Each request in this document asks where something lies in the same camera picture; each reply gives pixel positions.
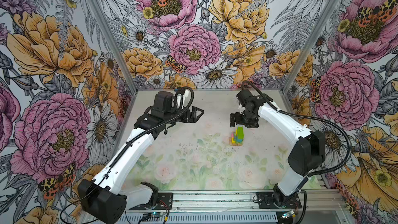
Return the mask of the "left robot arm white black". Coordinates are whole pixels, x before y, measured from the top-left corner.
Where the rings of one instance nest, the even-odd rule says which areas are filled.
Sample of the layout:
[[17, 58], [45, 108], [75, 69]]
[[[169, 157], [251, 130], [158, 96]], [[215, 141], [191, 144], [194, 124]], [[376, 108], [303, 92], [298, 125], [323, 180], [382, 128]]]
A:
[[168, 128], [178, 122], [196, 123], [204, 114], [193, 107], [194, 91], [181, 87], [174, 93], [159, 91], [154, 103], [137, 119], [124, 145], [110, 162], [91, 180], [84, 179], [78, 186], [82, 209], [95, 220], [115, 224], [126, 210], [143, 206], [155, 208], [159, 197], [158, 187], [142, 182], [131, 193], [124, 195], [122, 186], [130, 170], [145, 150]]

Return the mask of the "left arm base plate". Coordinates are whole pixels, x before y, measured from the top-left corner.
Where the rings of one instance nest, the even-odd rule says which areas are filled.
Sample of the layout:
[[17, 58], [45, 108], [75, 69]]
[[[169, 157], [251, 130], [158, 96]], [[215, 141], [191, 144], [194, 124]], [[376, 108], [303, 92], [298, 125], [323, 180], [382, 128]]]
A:
[[154, 205], [152, 203], [147, 203], [144, 205], [138, 205], [130, 208], [131, 211], [166, 211], [171, 210], [173, 206], [173, 193], [170, 192], [161, 192], [158, 193], [158, 198], [155, 200]]

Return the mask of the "aluminium corner post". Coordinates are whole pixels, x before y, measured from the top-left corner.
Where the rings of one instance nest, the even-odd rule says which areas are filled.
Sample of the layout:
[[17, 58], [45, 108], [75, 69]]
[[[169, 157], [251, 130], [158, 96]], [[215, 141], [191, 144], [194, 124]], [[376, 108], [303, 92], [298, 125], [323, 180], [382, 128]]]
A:
[[326, 2], [324, 10], [322, 10], [320, 12], [319, 18], [316, 21], [314, 27], [312, 28], [310, 35], [309, 35], [305, 45], [303, 46], [295, 65], [292, 67], [292, 70], [289, 73], [289, 76], [287, 77], [287, 79], [285, 80], [285, 82], [283, 84], [283, 87], [281, 89], [281, 92], [283, 94], [287, 93], [287, 91], [291, 87], [292, 83], [295, 81], [298, 73], [301, 70], [301, 67], [304, 65], [305, 61], [307, 60], [307, 57], [310, 55], [313, 45], [315, 44], [317, 38], [321, 34], [322, 28], [324, 27], [324, 25], [326, 25], [327, 20], [330, 18], [334, 9], [336, 8], [337, 4], [340, 1], [341, 0], [328, 0]]
[[104, 34], [105, 40], [108, 43], [111, 52], [113, 53], [116, 61], [118, 62], [121, 72], [125, 77], [126, 84], [128, 85], [133, 96], [137, 95], [138, 89], [131, 76], [129, 69], [126, 66], [126, 62], [122, 56], [122, 52], [119, 45], [113, 35], [112, 29], [110, 28], [106, 15], [101, 9], [101, 4], [98, 0], [87, 0], [90, 11], [93, 13], [102, 33]]

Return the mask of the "green owl number toy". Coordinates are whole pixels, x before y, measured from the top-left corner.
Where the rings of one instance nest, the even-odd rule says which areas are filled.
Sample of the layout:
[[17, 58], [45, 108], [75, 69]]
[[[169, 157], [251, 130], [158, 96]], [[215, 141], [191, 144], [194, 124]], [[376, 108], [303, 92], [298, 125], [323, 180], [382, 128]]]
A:
[[230, 145], [231, 146], [242, 146], [243, 141], [237, 141], [234, 137], [230, 137]]

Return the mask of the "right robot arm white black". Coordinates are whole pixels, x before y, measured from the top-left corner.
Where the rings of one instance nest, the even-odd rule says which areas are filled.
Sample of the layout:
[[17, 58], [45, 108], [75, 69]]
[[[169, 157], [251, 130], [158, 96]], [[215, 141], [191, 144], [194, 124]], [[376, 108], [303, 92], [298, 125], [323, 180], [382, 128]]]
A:
[[288, 169], [282, 180], [273, 189], [273, 203], [284, 207], [295, 198], [314, 172], [325, 161], [325, 135], [301, 125], [284, 112], [265, 94], [253, 95], [243, 89], [236, 96], [240, 112], [230, 115], [231, 127], [243, 125], [258, 128], [262, 118], [278, 130], [290, 143]]

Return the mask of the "green wood block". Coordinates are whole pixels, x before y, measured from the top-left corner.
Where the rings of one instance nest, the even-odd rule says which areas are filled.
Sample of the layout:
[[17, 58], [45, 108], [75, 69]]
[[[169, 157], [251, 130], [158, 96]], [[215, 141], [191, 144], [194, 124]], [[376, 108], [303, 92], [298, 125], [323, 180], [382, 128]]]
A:
[[244, 139], [244, 129], [243, 127], [238, 127], [235, 131], [235, 139]]

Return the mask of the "left aluminium corner post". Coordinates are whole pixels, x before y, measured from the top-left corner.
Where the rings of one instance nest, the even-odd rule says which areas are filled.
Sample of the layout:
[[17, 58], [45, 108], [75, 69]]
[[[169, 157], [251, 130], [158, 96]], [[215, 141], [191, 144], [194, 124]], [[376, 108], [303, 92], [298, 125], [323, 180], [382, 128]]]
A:
[[102, 33], [104, 34], [105, 40], [108, 43], [111, 52], [113, 53], [116, 61], [118, 62], [121, 72], [125, 77], [126, 84], [128, 85], [133, 96], [137, 95], [138, 89], [131, 76], [129, 69], [126, 66], [126, 62], [122, 56], [122, 52], [119, 45], [113, 35], [112, 29], [110, 28], [106, 15], [101, 9], [101, 4], [98, 0], [87, 0], [90, 11], [93, 13]]

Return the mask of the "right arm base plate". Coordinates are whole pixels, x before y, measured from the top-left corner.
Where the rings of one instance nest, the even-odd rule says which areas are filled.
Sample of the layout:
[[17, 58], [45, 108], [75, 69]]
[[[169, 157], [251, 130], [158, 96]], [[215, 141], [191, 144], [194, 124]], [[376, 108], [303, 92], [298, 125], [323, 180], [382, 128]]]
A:
[[280, 195], [277, 192], [257, 192], [252, 201], [258, 204], [259, 209], [300, 209], [302, 203], [297, 193], [291, 196]]

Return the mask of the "right aluminium corner post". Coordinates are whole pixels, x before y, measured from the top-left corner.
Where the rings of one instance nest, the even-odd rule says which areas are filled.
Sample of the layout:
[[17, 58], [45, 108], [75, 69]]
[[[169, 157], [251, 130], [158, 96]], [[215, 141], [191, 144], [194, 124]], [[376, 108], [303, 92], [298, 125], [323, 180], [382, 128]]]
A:
[[289, 76], [287, 77], [287, 79], [285, 80], [285, 82], [283, 84], [283, 87], [281, 89], [281, 92], [283, 94], [287, 93], [287, 91], [291, 87], [292, 83], [295, 81], [298, 73], [301, 70], [301, 67], [304, 65], [305, 61], [307, 60], [307, 57], [310, 55], [313, 45], [315, 44], [317, 38], [321, 34], [322, 28], [324, 27], [324, 25], [326, 25], [327, 20], [330, 18], [334, 9], [336, 8], [337, 4], [340, 1], [341, 0], [328, 0], [326, 2], [324, 10], [322, 10], [320, 12], [319, 18], [316, 21], [314, 27], [312, 28], [310, 35], [309, 35], [305, 45], [303, 46], [295, 65], [292, 67], [292, 70], [289, 73]]

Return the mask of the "aluminium front rail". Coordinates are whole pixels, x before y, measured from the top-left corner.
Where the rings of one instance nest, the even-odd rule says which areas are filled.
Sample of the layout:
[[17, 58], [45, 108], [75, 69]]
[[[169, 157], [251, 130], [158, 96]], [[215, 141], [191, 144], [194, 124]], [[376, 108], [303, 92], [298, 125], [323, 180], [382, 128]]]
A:
[[258, 190], [159, 191], [173, 193], [166, 211], [131, 211], [115, 224], [354, 224], [336, 190], [303, 190], [300, 209], [259, 209]]

